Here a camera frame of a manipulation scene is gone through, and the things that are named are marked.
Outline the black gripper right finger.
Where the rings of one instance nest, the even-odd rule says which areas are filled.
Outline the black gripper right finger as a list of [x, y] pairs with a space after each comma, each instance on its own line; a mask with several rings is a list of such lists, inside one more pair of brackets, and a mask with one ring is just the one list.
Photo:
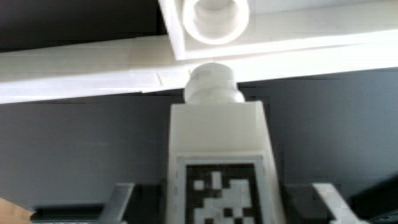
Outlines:
[[331, 214], [328, 224], [369, 224], [356, 217], [333, 185], [330, 183], [314, 183], [312, 187]]

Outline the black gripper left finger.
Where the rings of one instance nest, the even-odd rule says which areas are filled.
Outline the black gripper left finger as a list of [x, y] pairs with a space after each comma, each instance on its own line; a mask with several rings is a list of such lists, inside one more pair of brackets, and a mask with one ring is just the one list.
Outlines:
[[108, 202], [100, 211], [97, 224], [124, 224], [122, 215], [127, 207], [134, 184], [116, 183]]

